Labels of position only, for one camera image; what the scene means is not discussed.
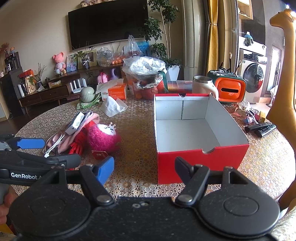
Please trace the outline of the person's left hand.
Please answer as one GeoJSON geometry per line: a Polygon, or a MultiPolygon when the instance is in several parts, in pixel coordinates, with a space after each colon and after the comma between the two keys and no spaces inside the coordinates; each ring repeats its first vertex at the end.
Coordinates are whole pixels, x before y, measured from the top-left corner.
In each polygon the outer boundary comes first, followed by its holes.
{"type": "Polygon", "coordinates": [[[17,198],[18,194],[13,187],[9,185],[8,193],[5,195],[3,204],[0,206],[0,225],[6,223],[10,207],[17,198]]]}

